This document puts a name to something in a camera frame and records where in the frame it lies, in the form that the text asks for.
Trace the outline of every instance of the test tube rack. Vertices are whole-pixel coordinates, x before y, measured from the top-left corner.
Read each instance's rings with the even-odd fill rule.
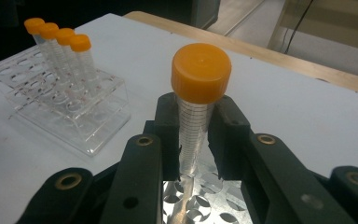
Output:
[[[78,150],[95,155],[130,119],[124,80],[97,69],[98,94],[57,97],[60,85],[37,46],[0,62],[0,91],[16,112]]]

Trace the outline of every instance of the orange cap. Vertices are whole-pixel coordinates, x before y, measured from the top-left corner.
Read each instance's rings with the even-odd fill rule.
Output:
[[[39,35],[39,26],[45,24],[40,18],[31,18],[24,22],[24,26],[30,35]]]
[[[220,48],[186,45],[173,56],[172,88],[185,101],[207,105],[224,95],[230,73],[231,61]]]
[[[57,42],[60,45],[68,46],[69,45],[69,39],[75,35],[75,31],[71,28],[61,28],[57,33],[55,34]]]
[[[91,42],[87,35],[74,35],[69,39],[69,43],[75,52],[83,52],[91,48]]]
[[[58,30],[58,25],[54,22],[46,22],[39,26],[39,33],[44,39],[54,39]]]

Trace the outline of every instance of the centrifuge tube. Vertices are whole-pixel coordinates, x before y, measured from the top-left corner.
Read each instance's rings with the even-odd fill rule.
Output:
[[[79,62],[79,78],[91,97],[94,97],[100,88],[100,79],[92,59],[90,39],[87,35],[74,35],[69,39],[69,43]]]
[[[196,170],[214,102],[224,95],[230,73],[230,59],[213,45],[190,44],[173,57],[171,83],[179,105],[182,175]]]
[[[62,67],[62,72],[65,73],[71,84],[70,88],[76,98],[81,98],[83,95],[83,84],[79,78],[80,63],[75,56],[75,53],[69,46],[69,39],[75,35],[75,31],[70,28],[61,28],[56,34],[58,44],[61,46],[60,57],[65,61]]]
[[[46,22],[39,26],[39,32],[45,43],[42,44],[43,49],[48,54],[48,59],[51,60],[53,70],[56,72],[59,82],[61,84],[68,82],[68,76],[62,71],[66,65],[66,59],[63,55],[61,46],[57,43],[55,34],[59,31],[59,27],[54,22]]]
[[[40,18],[31,18],[24,22],[24,26],[27,29],[28,34],[33,36],[34,42],[39,48],[40,45],[45,42],[39,33],[39,26],[43,24],[45,24],[45,21]]]

